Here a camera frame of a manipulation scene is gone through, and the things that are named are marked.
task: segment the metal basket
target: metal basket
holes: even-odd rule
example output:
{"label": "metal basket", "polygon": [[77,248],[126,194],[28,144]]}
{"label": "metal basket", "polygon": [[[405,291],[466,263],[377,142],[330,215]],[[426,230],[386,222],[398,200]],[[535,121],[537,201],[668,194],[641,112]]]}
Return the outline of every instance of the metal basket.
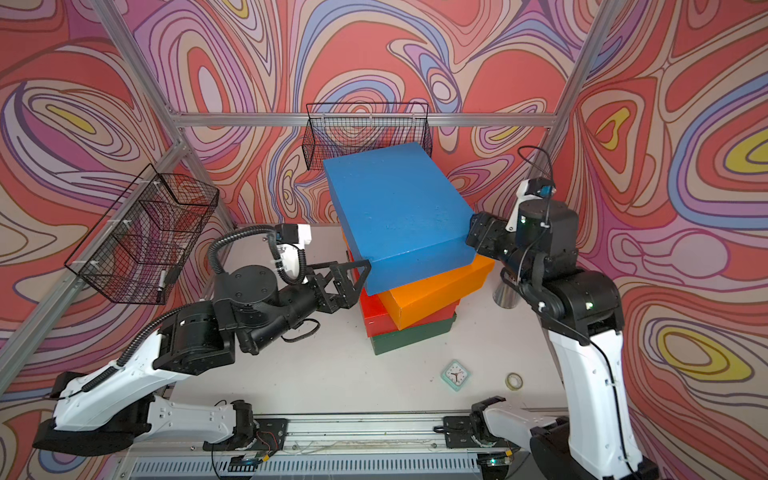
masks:
{"label": "metal basket", "polygon": [[432,156],[429,104],[340,102],[306,105],[302,150],[307,170],[322,170],[328,158],[416,142]]}
{"label": "metal basket", "polygon": [[218,205],[216,187],[186,175],[155,171],[145,183],[126,214],[108,221],[113,227],[90,258],[71,262],[96,226],[65,262],[113,303],[165,304]]}

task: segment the colorful patterned wall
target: colorful patterned wall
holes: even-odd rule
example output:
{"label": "colorful patterned wall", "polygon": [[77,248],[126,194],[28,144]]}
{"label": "colorful patterned wall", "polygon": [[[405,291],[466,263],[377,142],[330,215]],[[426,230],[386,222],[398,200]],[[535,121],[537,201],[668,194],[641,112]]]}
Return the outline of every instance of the colorful patterned wall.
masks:
{"label": "colorful patterned wall", "polygon": [[[173,108],[302,112],[314,101],[429,102],[436,112],[552,112],[591,25],[584,1],[120,3]],[[187,129],[240,223],[336,221],[301,128]],[[472,205],[502,212],[543,129],[433,129]]]}
{"label": "colorful patterned wall", "polygon": [[[236,222],[335,223],[325,174],[306,169],[301,130],[191,127],[187,138]],[[528,171],[516,147],[538,144],[544,128],[460,127],[456,134],[454,150],[436,144],[432,158],[470,205],[511,211],[510,198]]]}
{"label": "colorful patterned wall", "polygon": [[662,478],[768,478],[768,3],[631,0],[557,161]]}
{"label": "colorful patterned wall", "polygon": [[[168,148],[146,98],[88,0],[0,1],[0,346],[59,278],[63,262],[131,178]],[[173,299],[200,297],[207,226]],[[65,370],[114,358],[158,309],[83,290],[0,397],[0,478],[94,478],[107,459],[31,449],[43,400]]]}

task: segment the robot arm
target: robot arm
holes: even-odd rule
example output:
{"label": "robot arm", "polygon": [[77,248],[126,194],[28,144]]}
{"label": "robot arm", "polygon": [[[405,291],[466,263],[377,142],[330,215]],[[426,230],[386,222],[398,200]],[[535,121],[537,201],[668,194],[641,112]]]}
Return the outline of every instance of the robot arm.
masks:
{"label": "robot arm", "polygon": [[[264,266],[244,266],[227,273],[217,251],[248,235],[265,233],[278,274],[287,286],[277,289],[275,273]],[[205,449],[232,450],[254,437],[250,404],[188,406],[155,396],[154,391],[235,361],[240,350],[258,355],[312,313],[334,313],[357,303],[371,266],[368,260],[306,265],[303,246],[309,226],[281,224],[237,230],[214,242],[209,261],[215,277],[214,298],[171,310],[145,326],[116,360],[89,375],[64,372],[51,397],[58,399],[53,418],[38,428],[34,447],[71,455],[119,452],[150,438],[184,436],[204,440]],[[296,248],[281,248],[293,245]],[[360,268],[352,283],[351,269]],[[326,274],[317,270],[327,269]],[[336,293],[326,292],[333,282]]]}
{"label": "robot arm", "polygon": [[[548,188],[536,190],[532,184]],[[546,422],[491,399],[482,406],[485,427],[496,437],[529,446],[547,478],[658,478],[630,424],[618,289],[603,273],[577,267],[578,215],[552,200],[553,193],[550,180],[524,182],[513,218],[475,214],[466,243],[503,262],[502,281],[538,314],[562,368],[570,416]]]}

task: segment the green box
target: green box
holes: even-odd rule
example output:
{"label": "green box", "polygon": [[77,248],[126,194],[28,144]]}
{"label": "green box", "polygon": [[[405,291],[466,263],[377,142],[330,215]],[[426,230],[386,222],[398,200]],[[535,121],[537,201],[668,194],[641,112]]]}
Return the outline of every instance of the green box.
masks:
{"label": "green box", "polygon": [[398,332],[385,333],[371,337],[373,353],[381,355],[394,349],[399,349],[412,343],[431,339],[433,336],[448,333],[451,326],[456,321],[456,314],[451,318],[440,320],[439,322],[427,323],[426,325],[412,326],[411,328],[400,330]]}

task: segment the orange box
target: orange box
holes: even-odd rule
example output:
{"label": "orange box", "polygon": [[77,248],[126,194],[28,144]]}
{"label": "orange box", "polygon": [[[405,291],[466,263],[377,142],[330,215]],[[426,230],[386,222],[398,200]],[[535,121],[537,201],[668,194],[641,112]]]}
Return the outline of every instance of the orange box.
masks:
{"label": "orange box", "polygon": [[402,330],[480,290],[495,263],[495,260],[477,255],[470,265],[399,286],[378,297],[397,328]]}

